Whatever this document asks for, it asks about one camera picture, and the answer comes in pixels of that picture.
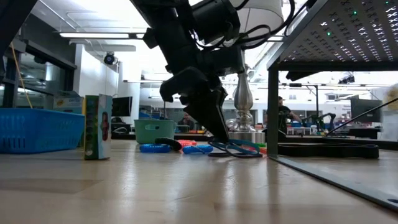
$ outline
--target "security camera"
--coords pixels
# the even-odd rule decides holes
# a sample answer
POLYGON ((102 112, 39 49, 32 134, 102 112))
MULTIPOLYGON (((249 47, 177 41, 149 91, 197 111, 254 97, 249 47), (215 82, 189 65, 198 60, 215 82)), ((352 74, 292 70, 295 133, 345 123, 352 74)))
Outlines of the security camera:
POLYGON ((114 65, 118 62, 118 58, 114 56, 114 52, 106 53, 104 63, 107 65, 114 65))

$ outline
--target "table surface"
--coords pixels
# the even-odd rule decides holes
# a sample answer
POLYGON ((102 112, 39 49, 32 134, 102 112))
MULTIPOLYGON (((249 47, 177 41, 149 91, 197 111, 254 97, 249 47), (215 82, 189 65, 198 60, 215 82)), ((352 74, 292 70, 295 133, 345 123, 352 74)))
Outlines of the table surface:
POLYGON ((299 158, 290 160, 300 162, 318 170, 335 174, 398 198, 398 151, 380 150, 379 159, 337 159, 337 158, 299 158))
POLYGON ((0 222, 397 223, 395 214, 269 159, 142 154, 112 141, 81 150, 0 155, 0 222))

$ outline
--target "orange toy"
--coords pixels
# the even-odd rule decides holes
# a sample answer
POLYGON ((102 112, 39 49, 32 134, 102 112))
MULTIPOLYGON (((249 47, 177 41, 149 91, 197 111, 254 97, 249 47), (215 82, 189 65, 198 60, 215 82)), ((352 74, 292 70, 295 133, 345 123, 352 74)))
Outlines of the orange toy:
POLYGON ((181 146, 184 148, 185 146, 196 146, 197 142, 196 141, 191 141, 191 140, 177 140, 178 143, 181 144, 181 146))

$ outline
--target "black metal shelf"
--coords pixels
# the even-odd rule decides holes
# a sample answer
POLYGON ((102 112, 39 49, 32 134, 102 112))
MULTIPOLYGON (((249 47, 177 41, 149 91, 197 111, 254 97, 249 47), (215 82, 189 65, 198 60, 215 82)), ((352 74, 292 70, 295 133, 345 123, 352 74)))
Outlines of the black metal shelf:
MULTIPOLYGON (((318 0, 276 50, 267 68, 268 156, 398 212, 395 195, 278 157, 277 121, 279 71, 289 71, 287 78, 294 81, 322 71, 398 70, 398 0, 318 0)), ((398 148, 398 143, 392 142, 391 147, 398 148)))
POLYGON ((380 62, 378 70, 398 70, 397 2, 318 0, 270 59, 268 69, 355 71, 380 62))

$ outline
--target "white lampshade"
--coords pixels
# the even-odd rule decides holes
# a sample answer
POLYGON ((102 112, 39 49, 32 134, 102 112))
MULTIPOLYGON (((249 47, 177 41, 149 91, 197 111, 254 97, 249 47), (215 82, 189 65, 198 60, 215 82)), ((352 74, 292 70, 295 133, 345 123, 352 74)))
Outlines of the white lampshade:
MULTIPOLYGON (((234 7, 244 0, 229 0, 234 7)), ((240 32, 246 32, 255 26, 265 24, 271 30, 278 28, 283 22, 281 0, 249 0, 243 9, 238 11, 241 21, 240 32)), ((267 33, 267 29, 259 29, 249 34, 249 37, 267 33)))

